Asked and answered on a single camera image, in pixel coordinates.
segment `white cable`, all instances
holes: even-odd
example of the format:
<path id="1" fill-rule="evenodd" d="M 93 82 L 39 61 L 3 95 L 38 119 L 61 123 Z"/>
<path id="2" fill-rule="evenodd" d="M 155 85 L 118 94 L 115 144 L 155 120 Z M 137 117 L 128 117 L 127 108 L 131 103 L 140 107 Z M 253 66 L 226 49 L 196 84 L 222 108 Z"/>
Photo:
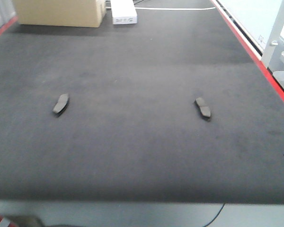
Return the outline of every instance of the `white cable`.
<path id="1" fill-rule="evenodd" d="M 211 10 L 216 7 L 210 8 L 147 8 L 147 7 L 136 7 L 136 9 L 146 9 L 146 10 L 187 10 L 187 11 L 201 11 L 201 10 Z"/>

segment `dark gray brake pad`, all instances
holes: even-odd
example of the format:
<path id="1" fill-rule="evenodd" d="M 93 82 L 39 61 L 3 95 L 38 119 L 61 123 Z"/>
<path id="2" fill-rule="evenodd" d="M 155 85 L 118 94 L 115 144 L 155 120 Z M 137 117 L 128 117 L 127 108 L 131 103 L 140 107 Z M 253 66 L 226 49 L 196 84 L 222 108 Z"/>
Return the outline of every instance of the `dark gray brake pad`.
<path id="1" fill-rule="evenodd" d="M 53 108 L 53 112 L 57 116 L 60 116 L 64 112 L 64 110 L 67 108 L 69 101 L 70 101 L 70 97 L 68 94 L 60 95 L 57 104 Z"/>
<path id="2" fill-rule="evenodd" d="M 197 98 L 195 104 L 199 107 L 202 116 L 209 121 L 212 114 L 204 99 L 201 97 Z"/>

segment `table surface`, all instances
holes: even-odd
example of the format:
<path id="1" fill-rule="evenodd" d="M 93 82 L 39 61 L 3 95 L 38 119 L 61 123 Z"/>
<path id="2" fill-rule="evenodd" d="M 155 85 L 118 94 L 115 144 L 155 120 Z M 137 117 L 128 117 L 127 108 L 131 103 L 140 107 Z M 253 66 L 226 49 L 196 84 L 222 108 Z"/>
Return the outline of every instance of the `table surface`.
<path id="1" fill-rule="evenodd" d="M 284 203 L 284 104 L 219 12 L 138 20 L 0 37 L 0 198 Z"/>

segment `black cable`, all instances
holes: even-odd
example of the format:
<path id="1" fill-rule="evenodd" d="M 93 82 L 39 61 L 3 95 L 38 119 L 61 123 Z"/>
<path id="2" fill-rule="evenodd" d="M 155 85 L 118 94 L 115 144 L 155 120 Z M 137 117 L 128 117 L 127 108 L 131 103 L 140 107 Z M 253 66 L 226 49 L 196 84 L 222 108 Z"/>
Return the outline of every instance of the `black cable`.
<path id="1" fill-rule="evenodd" d="M 225 203 L 222 205 L 222 207 L 220 208 L 220 210 L 216 214 L 216 216 L 208 224 L 206 224 L 205 226 L 202 226 L 202 227 L 210 226 L 217 219 L 217 217 L 219 216 L 219 214 L 223 210 L 224 206 L 225 206 Z M 52 225 L 52 226 L 46 226 L 46 227 L 82 227 L 82 226 L 72 226 L 72 225 L 63 225 L 63 224 L 61 224 L 61 225 Z"/>
<path id="2" fill-rule="evenodd" d="M 208 224 L 206 224 L 206 225 L 203 226 L 203 227 L 208 227 L 208 226 L 210 226 L 210 225 L 217 219 L 217 217 L 219 216 L 219 214 L 220 214 L 221 211 L 223 210 L 224 206 L 225 206 L 225 203 L 223 203 L 221 209 L 220 209 L 219 212 L 216 214 L 216 216 L 215 216 Z"/>
<path id="3" fill-rule="evenodd" d="M 138 3 L 142 2 L 142 1 L 145 1 L 145 0 L 137 1 L 137 2 L 134 3 L 134 5 L 135 5 L 135 4 L 138 4 Z"/>

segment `cardboard box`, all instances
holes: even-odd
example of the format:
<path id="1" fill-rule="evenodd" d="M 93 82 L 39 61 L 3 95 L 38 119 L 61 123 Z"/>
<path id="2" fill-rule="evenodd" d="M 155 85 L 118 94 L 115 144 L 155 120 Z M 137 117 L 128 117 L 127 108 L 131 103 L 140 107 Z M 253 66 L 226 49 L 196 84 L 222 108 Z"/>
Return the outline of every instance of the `cardboard box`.
<path id="1" fill-rule="evenodd" d="M 137 24 L 137 12 L 133 0 L 110 0 L 113 24 Z"/>
<path id="2" fill-rule="evenodd" d="M 99 27 L 105 0 L 13 0 L 24 25 Z"/>

